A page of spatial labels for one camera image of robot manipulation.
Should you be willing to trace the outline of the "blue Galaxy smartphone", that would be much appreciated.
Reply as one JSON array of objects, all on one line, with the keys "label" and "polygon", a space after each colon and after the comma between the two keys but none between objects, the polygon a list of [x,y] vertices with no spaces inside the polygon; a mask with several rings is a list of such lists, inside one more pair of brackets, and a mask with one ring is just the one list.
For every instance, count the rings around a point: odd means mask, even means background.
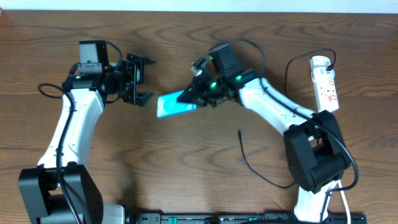
[{"label": "blue Galaxy smartphone", "polygon": [[195,111],[197,105],[192,103],[180,103],[177,98],[183,93],[183,90],[159,96],[157,99],[157,117],[164,118],[177,114]]}]

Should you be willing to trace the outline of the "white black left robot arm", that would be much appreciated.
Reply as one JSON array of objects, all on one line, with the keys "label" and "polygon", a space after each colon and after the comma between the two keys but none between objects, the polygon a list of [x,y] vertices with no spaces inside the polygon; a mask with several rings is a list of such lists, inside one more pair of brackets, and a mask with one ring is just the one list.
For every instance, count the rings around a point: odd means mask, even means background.
[{"label": "white black left robot arm", "polygon": [[134,223],[129,210],[105,203],[86,165],[90,145],[108,95],[144,106],[151,92],[138,91],[144,67],[153,60],[128,54],[112,64],[107,59],[81,59],[71,66],[62,92],[62,112],[37,167],[23,169],[19,189],[31,223]]}]

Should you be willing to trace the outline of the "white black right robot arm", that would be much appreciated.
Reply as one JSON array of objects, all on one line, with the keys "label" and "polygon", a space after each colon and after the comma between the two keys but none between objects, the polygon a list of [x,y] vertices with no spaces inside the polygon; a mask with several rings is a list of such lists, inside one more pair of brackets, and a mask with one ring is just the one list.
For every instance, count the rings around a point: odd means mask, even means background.
[{"label": "white black right robot arm", "polygon": [[332,192],[344,192],[344,171],[356,167],[341,136],[333,112],[339,108],[335,88],[335,60],[311,52],[311,79],[317,110],[293,102],[277,91],[253,69],[244,69],[229,45],[208,52],[217,78],[207,69],[207,61],[193,64],[191,84],[178,97],[179,103],[216,106],[231,100],[249,109],[275,128],[284,139],[289,171],[298,184],[294,216],[301,222],[322,223]]}]

